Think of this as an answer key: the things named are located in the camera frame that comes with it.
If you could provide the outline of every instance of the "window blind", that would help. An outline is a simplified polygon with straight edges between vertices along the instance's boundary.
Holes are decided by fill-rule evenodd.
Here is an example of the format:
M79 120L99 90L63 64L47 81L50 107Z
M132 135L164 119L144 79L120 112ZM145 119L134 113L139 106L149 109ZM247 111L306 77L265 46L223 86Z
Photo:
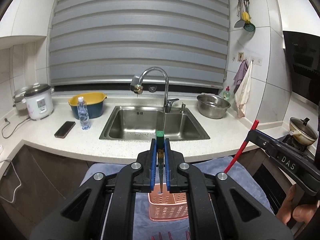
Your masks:
M51 84L126 83L159 66L170 84L220 88L228 28L228 0L58 0Z

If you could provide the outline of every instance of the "faucet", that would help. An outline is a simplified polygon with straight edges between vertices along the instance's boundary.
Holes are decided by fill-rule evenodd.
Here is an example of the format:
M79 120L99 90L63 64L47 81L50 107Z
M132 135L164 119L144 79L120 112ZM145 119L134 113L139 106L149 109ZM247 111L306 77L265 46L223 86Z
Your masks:
M168 100L168 90L169 90L169 78L167 73L159 67L151 67L146 69L141 76L134 76L132 78L131 84L130 84L130 90L135 92L136 94L142 94L143 92L143 86L142 86L142 81L145 77L145 75L147 75L149 72L153 71L153 70L157 70L160 71L163 75L164 75L164 80L165 80L165 87L164 87L164 103L163 103L163 112L164 113L170 113L172 104L175 101L178 101L179 98L176 99L169 99Z

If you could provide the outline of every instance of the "water bottle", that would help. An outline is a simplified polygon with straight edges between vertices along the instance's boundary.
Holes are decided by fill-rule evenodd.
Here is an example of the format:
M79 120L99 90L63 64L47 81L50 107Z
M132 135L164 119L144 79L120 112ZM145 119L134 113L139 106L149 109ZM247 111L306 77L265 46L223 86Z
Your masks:
M78 97L78 114L80 118L80 124L82 130L88 130L91 127L89 114L87 109L87 103L83 97Z

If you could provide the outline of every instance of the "white countertop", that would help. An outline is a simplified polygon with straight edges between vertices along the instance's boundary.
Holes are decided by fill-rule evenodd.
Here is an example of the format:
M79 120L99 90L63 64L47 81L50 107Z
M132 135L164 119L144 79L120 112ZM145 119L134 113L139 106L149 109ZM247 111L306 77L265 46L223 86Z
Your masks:
M70 106L66 103L68 98L70 96L54 97L52 115L40 121L26 121L9 139L0 136L0 144L4 146L0 159L13 159L21 147L26 144L49 153L76 159L129 164L136 160L138 153L150 149L150 141L100 140L99 136L115 106L161 106L163 97L108 96L104 101L104 114L99 118L91 119L92 126L86 131L81 130L79 120L73 117ZM228 112L224 118L218 120L202 116L197 110L195 98L180 98L180 101L174 106L179 107L182 101L202 125L210 139L171 141L172 150L183 153L186 162L209 160L237 152L250 126L246 127ZM4 135L8 136L23 119L15 114L9 117L11 124L5 128ZM65 121L76 121L76 125L66 138L55 138L55 132ZM279 138L288 133L282 126L262 131L273 138ZM249 143L245 150L254 148L257 146ZM7 163L0 164L0 177L7 165Z

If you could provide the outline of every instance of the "smartphone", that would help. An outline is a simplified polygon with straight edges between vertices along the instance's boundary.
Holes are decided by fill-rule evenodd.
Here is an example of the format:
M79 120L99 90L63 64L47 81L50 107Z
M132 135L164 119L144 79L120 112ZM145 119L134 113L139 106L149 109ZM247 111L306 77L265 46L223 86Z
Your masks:
M66 121L54 134L54 136L57 138L65 138L75 124L76 122Z

